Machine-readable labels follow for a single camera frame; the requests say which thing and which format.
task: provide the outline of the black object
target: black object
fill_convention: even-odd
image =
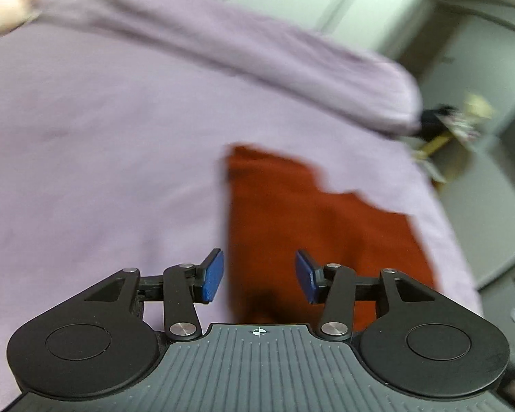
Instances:
[[[440,105],[432,110],[423,110],[420,117],[421,129],[414,136],[429,142],[448,131],[446,125],[440,121],[439,116],[449,116],[454,111],[457,111],[457,108],[450,105]]]
[[[126,268],[23,325],[11,337],[7,356],[24,393],[8,410],[88,411],[120,403],[134,411],[193,410],[191,404],[198,405],[194,410],[228,410],[229,399],[233,410],[243,410],[239,397],[262,404],[259,395],[271,398],[260,410],[277,410],[272,398],[321,380],[323,387],[305,394],[312,407],[321,399],[334,401],[328,380],[342,377],[335,389],[343,397],[352,383],[371,382],[366,372],[383,397],[397,398],[403,407],[422,398],[423,407],[453,400],[450,407],[458,410],[467,407],[463,398],[483,398],[495,388],[506,369],[505,337],[474,313],[396,270],[358,277],[348,267],[318,266],[302,250],[296,256],[302,290],[309,302],[325,303],[315,337],[297,325],[214,325],[202,336],[193,302],[213,300],[223,266],[223,253],[215,249],[201,265],[174,266],[162,276],[141,278],[137,269]],[[362,333],[352,330],[359,300],[375,300],[378,316]],[[141,320],[145,301],[164,303],[164,332]],[[204,371],[202,377],[195,370]],[[218,380],[214,371],[225,376]],[[284,385],[273,383],[275,371],[288,377]],[[286,383],[294,387],[287,391]],[[250,390],[241,391],[244,386]],[[226,392],[218,394],[225,397],[219,405],[216,390]],[[146,396],[152,399],[143,405]],[[363,398],[363,408],[374,410]],[[278,407],[291,410],[290,398],[281,400]],[[156,406],[160,401],[173,403]]]

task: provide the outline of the orange-red fabric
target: orange-red fabric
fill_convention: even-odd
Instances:
[[[322,307],[309,305],[295,277],[295,253],[319,264],[339,263],[358,275],[397,268],[434,288],[426,257],[407,218],[376,209],[354,193],[325,193],[313,169],[250,147],[227,157],[231,191],[228,274],[238,323],[310,323]],[[373,302],[358,302],[354,329],[376,318]]]

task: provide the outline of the folded garment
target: folded garment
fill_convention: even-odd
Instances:
[[[298,249],[360,276],[396,268],[434,288],[406,216],[376,209],[355,193],[325,193],[316,174],[251,147],[233,147],[228,155],[228,274],[238,323],[319,320],[322,306],[307,303],[295,276]],[[357,302],[354,318],[354,329],[364,329],[376,318],[374,302]]]

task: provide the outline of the lavender bed sheet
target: lavender bed sheet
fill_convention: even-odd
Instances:
[[[120,268],[143,275],[224,246],[222,158],[258,144],[409,215],[440,290],[480,312],[450,225],[409,151],[412,79],[215,0],[41,0],[0,38],[0,409],[24,322]],[[198,308],[231,319],[226,284]],[[160,328],[161,307],[146,321]]]

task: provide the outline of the purple fabric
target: purple fabric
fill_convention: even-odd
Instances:
[[[27,320],[107,277],[199,262],[225,243],[226,145],[255,143],[408,214],[441,291],[479,302],[402,131],[419,109],[396,66],[213,0],[42,0],[0,38],[0,409]],[[226,286],[198,311],[228,322]],[[159,329],[161,305],[146,307]]]

